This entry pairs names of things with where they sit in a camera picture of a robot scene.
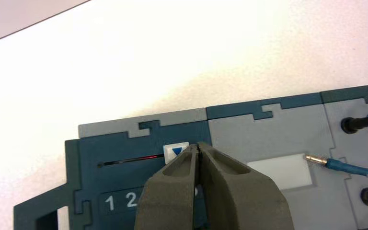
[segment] metal pin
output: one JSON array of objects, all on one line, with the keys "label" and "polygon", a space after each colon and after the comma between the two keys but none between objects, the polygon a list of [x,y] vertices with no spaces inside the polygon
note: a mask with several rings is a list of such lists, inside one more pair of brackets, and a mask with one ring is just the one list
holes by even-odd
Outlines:
[{"label": "metal pin", "polygon": [[305,155],[305,159],[317,164],[323,164],[326,165],[327,164],[327,160],[323,159],[323,158],[319,158],[319,157],[314,157],[314,156],[310,156],[310,155]]}]

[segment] number 2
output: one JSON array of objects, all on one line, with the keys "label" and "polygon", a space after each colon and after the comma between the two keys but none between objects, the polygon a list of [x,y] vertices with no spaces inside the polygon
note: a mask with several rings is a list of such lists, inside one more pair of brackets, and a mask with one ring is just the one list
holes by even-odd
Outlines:
[{"label": "number 2", "polygon": [[136,207],[137,206],[137,204],[133,204],[133,201],[135,201],[135,199],[136,199],[136,194],[135,193],[130,192],[130,193],[126,194],[126,198],[130,199],[129,203],[127,204],[127,207]]},{"label": "number 2", "polygon": [[111,211],[114,210],[114,198],[110,195],[107,200],[105,200],[105,203],[109,202],[109,209]]}]

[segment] white surface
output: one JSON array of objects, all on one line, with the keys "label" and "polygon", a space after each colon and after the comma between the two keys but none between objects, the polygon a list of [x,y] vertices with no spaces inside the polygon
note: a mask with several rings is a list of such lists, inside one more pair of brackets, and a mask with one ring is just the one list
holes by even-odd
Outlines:
[{"label": "white surface", "polygon": [[248,162],[252,169],[272,178],[280,190],[312,184],[305,154],[294,154],[261,161]]},{"label": "white surface", "polygon": [[0,230],[77,125],[368,84],[368,0],[92,0],[0,40]]},{"label": "white surface", "polygon": [[164,162],[168,164],[170,161],[172,161],[177,155],[173,151],[175,148],[181,148],[181,152],[184,151],[188,146],[190,146],[189,142],[181,142],[181,143],[175,143],[170,145],[164,145],[163,151],[164,151]]}]

